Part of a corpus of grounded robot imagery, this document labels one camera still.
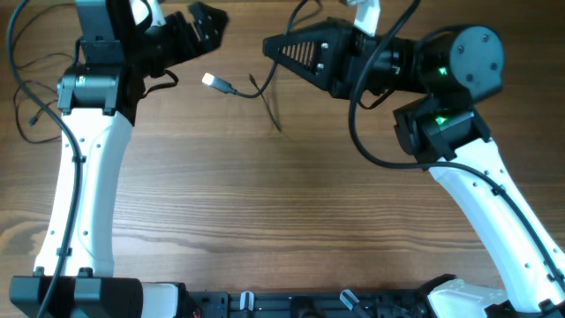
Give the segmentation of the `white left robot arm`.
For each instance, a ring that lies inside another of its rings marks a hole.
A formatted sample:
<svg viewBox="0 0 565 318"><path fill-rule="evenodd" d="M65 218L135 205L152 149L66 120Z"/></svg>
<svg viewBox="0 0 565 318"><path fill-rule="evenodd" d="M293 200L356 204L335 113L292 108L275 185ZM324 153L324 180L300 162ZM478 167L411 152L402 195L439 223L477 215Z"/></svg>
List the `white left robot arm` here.
<svg viewBox="0 0 565 318"><path fill-rule="evenodd" d="M144 80L222 42L229 18L201 2L164 15L156 1L79 1L82 35L49 116L62 153L48 233L29 276L11 280L11 303L29 317L199 317L181 283L114 275L117 181Z"/></svg>

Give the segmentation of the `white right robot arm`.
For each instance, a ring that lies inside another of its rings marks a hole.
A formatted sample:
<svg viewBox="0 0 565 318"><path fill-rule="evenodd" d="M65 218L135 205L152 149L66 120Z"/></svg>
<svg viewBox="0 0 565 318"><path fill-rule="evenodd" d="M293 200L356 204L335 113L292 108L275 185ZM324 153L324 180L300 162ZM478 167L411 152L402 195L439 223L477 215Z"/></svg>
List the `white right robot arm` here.
<svg viewBox="0 0 565 318"><path fill-rule="evenodd" d="M453 198L490 254L502 290L444 275L414 293L420 317L561 317L564 254L517 189L477 104L500 93L501 39L481 25L447 26L413 41L392 28L365 34L328 19L267 38L265 56L350 104L348 127L360 153L357 109L363 93L418 99L394 111L395 134Z"/></svg>

